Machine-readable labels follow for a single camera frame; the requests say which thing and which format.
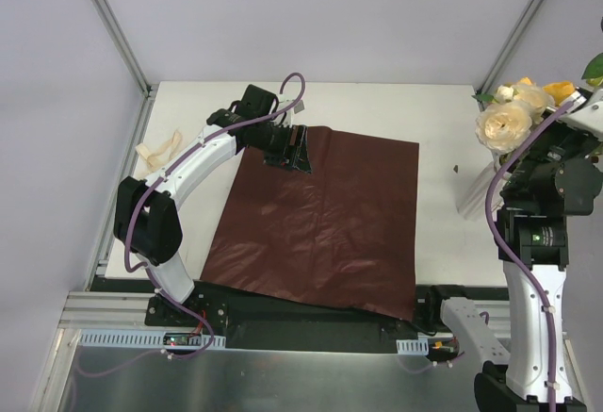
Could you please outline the white cream rose stem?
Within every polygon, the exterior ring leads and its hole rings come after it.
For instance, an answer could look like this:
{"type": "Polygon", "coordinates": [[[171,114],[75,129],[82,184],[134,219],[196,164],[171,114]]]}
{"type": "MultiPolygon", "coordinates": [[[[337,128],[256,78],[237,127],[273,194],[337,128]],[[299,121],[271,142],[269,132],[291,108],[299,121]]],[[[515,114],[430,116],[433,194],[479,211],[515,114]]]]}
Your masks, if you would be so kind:
{"type": "Polygon", "coordinates": [[[476,119],[477,139],[498,155],[517,149],[543,121],[545,111],[555,105],[554,98],[527,77],[473,98],[483,106],[476,119]]]}

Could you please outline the yellow rose stem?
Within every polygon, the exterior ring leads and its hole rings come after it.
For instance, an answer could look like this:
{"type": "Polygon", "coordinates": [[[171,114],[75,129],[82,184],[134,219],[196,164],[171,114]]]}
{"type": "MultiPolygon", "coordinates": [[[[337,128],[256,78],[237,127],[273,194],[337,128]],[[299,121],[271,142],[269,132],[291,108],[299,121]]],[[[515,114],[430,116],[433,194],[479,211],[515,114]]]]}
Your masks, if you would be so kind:
{"type": "Polygon", "coordinates": [[[576,86],[571,81],[554,82],[543,86],[543,90],[552,98],[554,105],[560,104],[576,91],[576,86]]]}

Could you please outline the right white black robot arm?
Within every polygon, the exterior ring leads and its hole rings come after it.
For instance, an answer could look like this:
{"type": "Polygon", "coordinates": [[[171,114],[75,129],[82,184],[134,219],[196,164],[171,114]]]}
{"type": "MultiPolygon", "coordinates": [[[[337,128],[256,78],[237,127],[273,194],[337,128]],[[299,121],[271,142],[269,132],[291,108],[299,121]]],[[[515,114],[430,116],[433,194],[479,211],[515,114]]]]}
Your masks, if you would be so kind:
{"type": "Polygon", "coordinates": [[[541,124],[502,166],[502,207],[488,214],[509,295],[512,348],[502,347],[459,286],[432,286],[425,323],[447,329],[477,362],[480,411],[583,411],[564,368],[562,296],[569,265],[566,221],[588,216],[602,191],[591,154],[600,124],[541,124]]]}

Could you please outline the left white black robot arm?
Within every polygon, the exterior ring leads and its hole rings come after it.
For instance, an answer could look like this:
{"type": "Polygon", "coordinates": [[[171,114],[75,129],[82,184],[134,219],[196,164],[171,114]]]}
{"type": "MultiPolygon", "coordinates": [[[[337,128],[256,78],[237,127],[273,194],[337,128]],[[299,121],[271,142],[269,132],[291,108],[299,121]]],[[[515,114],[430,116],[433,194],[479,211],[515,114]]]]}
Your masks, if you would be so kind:
{"type": "Polygon", "coordinates": [[[179,157],[142,179],[127,176],[117,191],[113,235],[122,242],[128,272],[143,269],[165,298],[177,325],[193,324],[199,304],[194,282],[179,254],[183,230],[178,211],[188,196],[221,164],[246,148],[263,153],[269,165],[312,171],[307,128],[291,122],[302,97],[286,98],[255,85],[229,107],[214,111],[179,157]]]}

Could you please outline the artificial flower bouquet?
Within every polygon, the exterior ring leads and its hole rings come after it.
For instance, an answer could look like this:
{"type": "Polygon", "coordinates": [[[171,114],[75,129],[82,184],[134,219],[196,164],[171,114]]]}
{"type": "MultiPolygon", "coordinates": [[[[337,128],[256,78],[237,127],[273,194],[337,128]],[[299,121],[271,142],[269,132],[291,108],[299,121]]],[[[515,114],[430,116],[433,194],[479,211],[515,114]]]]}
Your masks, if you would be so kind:
{"type": "Polygon", "coordinates": [[[601,87],[603,77],[603,53],[594,56],[586,65],[581,79],[591,87],[601,87]]]}

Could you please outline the cream ribbon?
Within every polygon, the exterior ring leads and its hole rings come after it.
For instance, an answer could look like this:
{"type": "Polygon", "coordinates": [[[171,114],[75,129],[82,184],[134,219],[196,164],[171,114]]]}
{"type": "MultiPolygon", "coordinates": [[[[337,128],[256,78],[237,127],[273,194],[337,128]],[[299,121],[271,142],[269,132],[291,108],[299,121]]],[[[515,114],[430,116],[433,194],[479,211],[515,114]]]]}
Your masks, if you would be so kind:
{"type": "Polygon", "coordinates": [[[181,151],[183,136],[179,130],[163,141],[154,150],[146,144],[140,143],[136,146],[136,153],[145,165],[149,173],[155,172],[173,160],[181,151]]]}

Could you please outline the red wrapping paper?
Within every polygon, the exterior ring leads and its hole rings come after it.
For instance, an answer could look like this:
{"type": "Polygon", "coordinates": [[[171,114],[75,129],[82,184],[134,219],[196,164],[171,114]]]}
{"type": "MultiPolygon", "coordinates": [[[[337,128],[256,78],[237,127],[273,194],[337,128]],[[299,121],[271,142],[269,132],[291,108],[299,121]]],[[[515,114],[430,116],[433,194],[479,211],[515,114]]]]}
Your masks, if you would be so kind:
{"type": "Polygon", "coordinates": [[[288,301],[414,315],[419,146],[311,127],[310,173],[243,152],[201,277],[288,301]]]}

